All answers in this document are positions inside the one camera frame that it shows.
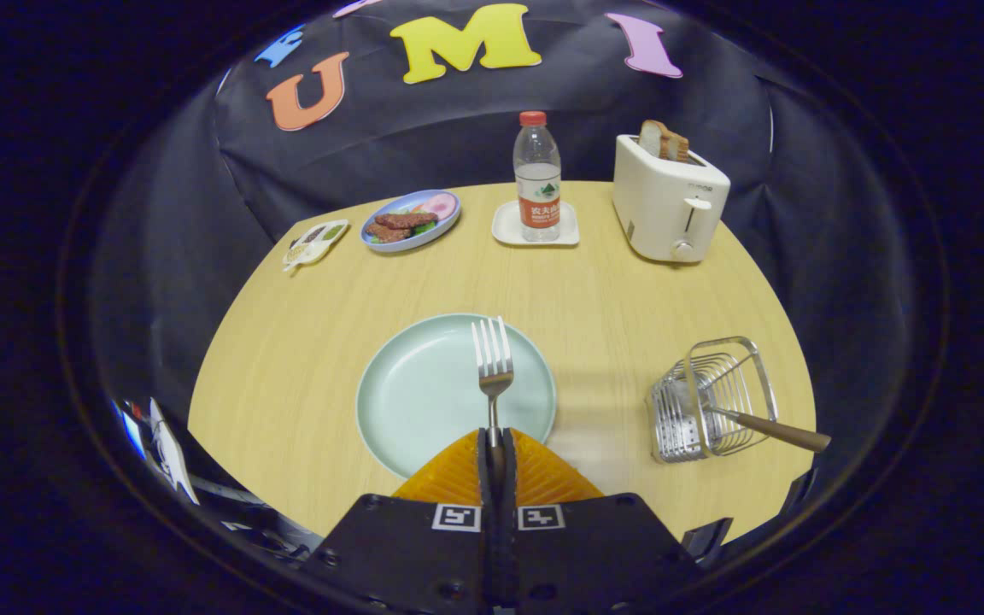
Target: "metal basket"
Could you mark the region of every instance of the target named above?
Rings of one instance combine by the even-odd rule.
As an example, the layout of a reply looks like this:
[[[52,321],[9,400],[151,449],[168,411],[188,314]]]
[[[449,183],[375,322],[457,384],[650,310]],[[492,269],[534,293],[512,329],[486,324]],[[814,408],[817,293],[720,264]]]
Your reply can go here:
[[[742,369],[747,361],[753,370]],[[777,421],[761,354],[745,337],[696,343],[652,386],[647,402],[655,432],[652,456],[663,463],[731,455],[768,437],[707,408]]]

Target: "bottle label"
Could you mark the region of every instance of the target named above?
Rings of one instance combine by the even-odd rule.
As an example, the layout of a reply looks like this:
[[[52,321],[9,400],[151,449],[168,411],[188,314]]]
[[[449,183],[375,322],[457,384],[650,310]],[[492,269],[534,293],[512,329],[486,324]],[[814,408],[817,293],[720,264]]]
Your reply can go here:
[[[559,173],[545,179],[527,179],[515,175],[518,188],[518,212],[524,225],[546,229],[559,222]]]

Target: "fork tines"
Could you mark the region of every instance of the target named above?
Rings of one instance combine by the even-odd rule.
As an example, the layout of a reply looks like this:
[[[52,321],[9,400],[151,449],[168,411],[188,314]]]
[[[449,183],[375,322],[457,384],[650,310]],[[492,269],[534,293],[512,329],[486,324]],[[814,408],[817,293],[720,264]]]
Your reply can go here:
[[[477,350],[477,375],[480,378],[492,377],[511,373],[515,366],[511,358],[511,344],[507,341],[507,327],[503,324],[503,316],[496,316],[500,323],[500,335],[496,335],[495,320],[481,320],[481,332],[477,334],[477,323],[470,323],[473,334],[473,348]]]

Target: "plastic bottle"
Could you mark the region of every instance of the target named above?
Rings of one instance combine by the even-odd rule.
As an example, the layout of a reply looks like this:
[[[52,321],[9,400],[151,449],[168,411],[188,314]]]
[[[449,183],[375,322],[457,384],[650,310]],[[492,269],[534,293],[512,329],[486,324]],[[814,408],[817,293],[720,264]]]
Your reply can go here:
[[[520,113],[515,139],[515,186],[523,238],[550,242],[559,237],[559,151],[540,110]]]

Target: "blue letter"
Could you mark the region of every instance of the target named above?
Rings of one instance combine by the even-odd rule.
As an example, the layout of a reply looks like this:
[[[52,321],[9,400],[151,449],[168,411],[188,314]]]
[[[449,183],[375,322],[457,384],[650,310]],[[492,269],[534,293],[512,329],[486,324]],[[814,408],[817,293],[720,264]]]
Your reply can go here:
[[[257,60],[260,59],[265,59],[269,62],[268,67],[276,67],[280,62],[283,62],[284,58],[288,57],[288,54],[291,51],[294,51],[298,45],[302,45],[302,41],[300,40],[300,38],[302,38],[302,32],[298,31],[301,31],[305,25],[306,24],[301,24],[299,27],[294,28],[294,30],[287,32],[284,36],[280,36],[280,39],[277,40],[276,43],[272,43],[268,46],[268,48],[266,48],[266,50],[263,50],[260,55],[253,58],[253,62],[257,62]]]

